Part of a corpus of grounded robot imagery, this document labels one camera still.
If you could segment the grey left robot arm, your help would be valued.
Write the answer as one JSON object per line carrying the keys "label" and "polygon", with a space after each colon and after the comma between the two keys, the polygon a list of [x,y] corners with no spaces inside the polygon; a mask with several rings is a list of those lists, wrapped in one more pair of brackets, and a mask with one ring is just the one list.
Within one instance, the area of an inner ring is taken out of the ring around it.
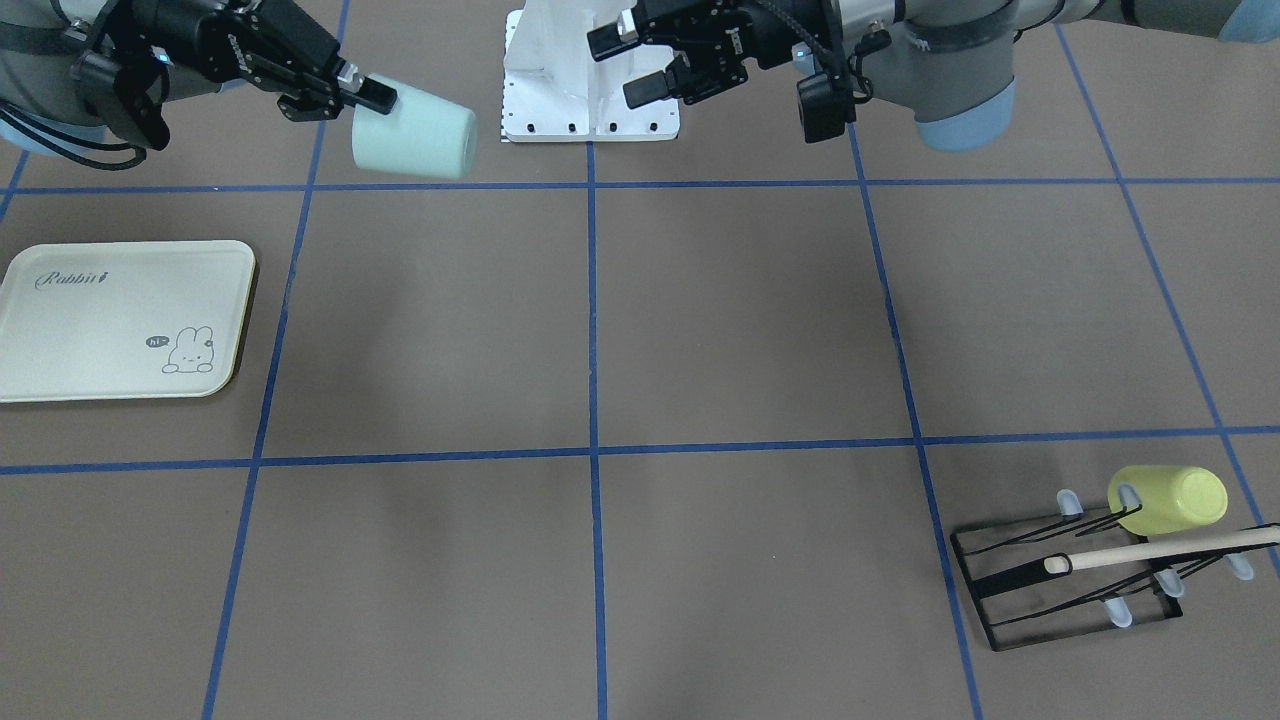
{"label": "grey left robot arm", "polygon": [[666,68],[623,86],[632,109],[736,88],[748,59],[763,70],[808,63],[797,109],[809,143],[841,136],[860,105],[882,100],[911,110],[925,146],[966,152],[1009,127],[1016,41],[1079,20],[1228,44],[1277,37],[1275,1],[635,1],[591,29],[588,47],[595,61],[672,49]]}

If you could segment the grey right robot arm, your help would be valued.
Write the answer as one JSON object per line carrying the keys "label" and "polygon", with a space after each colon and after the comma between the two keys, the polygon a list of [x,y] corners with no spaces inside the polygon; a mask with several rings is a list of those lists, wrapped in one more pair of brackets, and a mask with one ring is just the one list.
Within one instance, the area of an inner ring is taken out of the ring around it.
{"label": "grey right robot arm", "polygon": [[3,4],[3,126],[47,152],[163,150],[165,102],[236,82],[293,122],[398,99],[294,1]]}

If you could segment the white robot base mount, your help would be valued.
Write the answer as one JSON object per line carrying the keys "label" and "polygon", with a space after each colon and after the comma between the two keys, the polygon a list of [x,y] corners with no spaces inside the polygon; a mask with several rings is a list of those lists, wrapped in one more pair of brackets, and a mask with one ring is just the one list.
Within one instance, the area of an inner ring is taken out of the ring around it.
{"label": "white robot base mount", "polygon": [[655,142],[678,137],[677,101],[628,108],[625,83],[663,70],[666,46],[593,59],[593,29],[627,29],[632,1],[526,1],[504,20],[500,138],[509,143]]}

